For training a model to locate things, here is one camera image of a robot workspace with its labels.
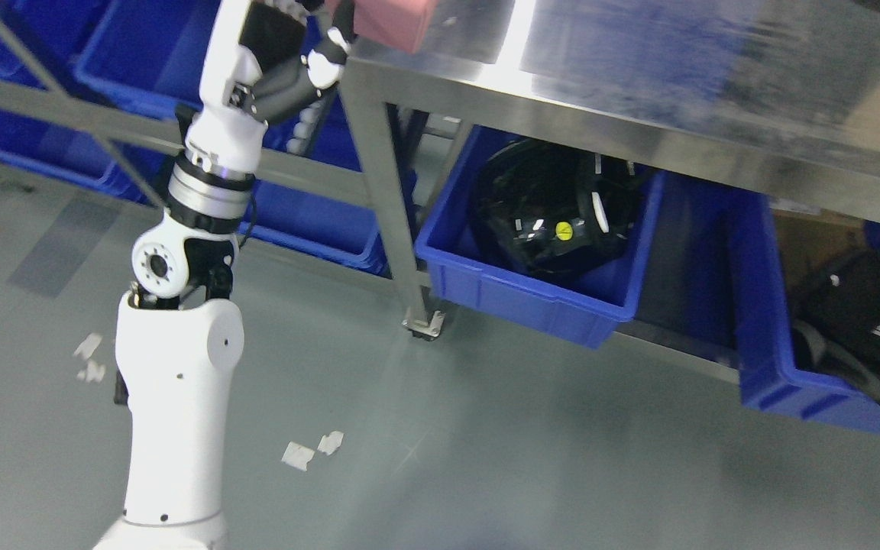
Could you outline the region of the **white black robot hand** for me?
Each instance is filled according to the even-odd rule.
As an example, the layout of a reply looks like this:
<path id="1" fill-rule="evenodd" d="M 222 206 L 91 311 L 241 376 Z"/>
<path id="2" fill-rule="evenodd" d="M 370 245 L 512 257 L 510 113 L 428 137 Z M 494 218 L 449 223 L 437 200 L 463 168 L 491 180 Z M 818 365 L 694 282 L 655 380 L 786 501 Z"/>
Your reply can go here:
<path id="1" fill-rule="evenodd" d="M 186 162 L 214 176 L 254 174 L 269 123 L 338 89 L 357 38 L 356 4 L 339 1 L 317 46 L 263 70 L 244 42 L 251 6 L 251 1 L 220 3 L 199 81 L 202 111 L 184 137 Z"/>

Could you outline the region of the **white robot forearm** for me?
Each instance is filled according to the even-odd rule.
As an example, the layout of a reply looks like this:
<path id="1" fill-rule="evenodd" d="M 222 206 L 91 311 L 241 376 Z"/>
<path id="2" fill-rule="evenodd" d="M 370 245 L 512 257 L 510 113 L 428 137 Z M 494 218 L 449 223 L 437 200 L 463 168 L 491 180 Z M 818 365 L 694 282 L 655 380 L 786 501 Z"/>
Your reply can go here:
<path id="1" fill-rule="evenodd" d="M 235 232 L 254 168 L 177 154 L 160 222 L 137 237 L 118 302 L 118 401 L 131 414 L 120 515 L 98 549 L 224 549 L 222 473 L 244 322 L 231 300 Z"/>

